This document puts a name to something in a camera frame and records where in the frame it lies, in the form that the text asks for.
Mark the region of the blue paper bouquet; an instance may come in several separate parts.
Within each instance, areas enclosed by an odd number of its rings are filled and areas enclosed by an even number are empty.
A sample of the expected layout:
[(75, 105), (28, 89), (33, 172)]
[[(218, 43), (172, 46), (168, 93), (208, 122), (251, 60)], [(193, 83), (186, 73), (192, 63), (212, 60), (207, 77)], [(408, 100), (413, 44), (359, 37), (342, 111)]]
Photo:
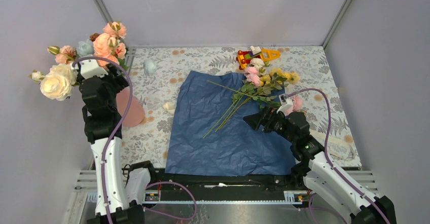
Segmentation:
[(165, 171), (172, 174), (246, 176), (290, 174), (291, 144), (275, 132), (253, 130), (244, 117), (259, 112), (258, 102), (232, 95), (244, 75), (213, 76), (191, 71), (180, 87), (172, 121)]

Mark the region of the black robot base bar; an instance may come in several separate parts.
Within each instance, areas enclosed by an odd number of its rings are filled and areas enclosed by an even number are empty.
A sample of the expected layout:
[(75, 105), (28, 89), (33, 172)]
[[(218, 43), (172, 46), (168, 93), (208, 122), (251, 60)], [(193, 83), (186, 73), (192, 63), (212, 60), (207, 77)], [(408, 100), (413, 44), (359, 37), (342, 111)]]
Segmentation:
[(150, 161), (127, 164), (122, 168), (122, 175), (127, 182), (131, 181), (130, 174), (138, 169), (147, 169), (150, 174), (150, 183), (157, 183), (149, 188), (149, 192), (169, 190), (184, 190), (191, 199), (192, 192), (203, 189), (266, 189), (269, 191), (307, 192), (312, 190), (301, 184), (296, 184), (290, 175), (248, 175), (248, 176), (200, 176), (166, 173), (163, 168), (155, 168)]

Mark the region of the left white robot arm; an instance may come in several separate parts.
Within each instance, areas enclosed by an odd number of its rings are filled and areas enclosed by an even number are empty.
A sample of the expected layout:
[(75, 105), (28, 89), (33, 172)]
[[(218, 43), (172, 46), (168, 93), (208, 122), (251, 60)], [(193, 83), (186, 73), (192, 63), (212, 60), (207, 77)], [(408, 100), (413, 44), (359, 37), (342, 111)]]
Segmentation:
[(104, 58), (87, 56), (71, 67), (78, 72), (79, 91), (85, 123), (84, 131), (94, 157), (97, 183), (95, 216), (87, 223), (144, 223), (142, 199), (145, 189), (157, 184), (156, 173), (145, 168), (131, 168), (137, 177), (124, 183), (120, 163), (122, 123), (133, 101), (131, 79), (119, 64)]

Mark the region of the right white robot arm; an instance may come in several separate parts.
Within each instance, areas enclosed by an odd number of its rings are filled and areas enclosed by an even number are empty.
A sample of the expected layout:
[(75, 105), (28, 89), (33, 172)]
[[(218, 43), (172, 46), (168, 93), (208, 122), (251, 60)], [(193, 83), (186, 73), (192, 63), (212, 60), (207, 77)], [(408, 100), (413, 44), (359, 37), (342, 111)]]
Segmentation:
[(312, 190), (330, 204), (346, 223), (396, 223), (393, 202), (378, 197), (332, 161), (325, 146), (310, 133), (302, 112), (287, 116), (280, 109), (266, 106), (243, 120), (254, 130), (275, 132), (291, 143), (297, 164), (291, 168), (293, 187)]

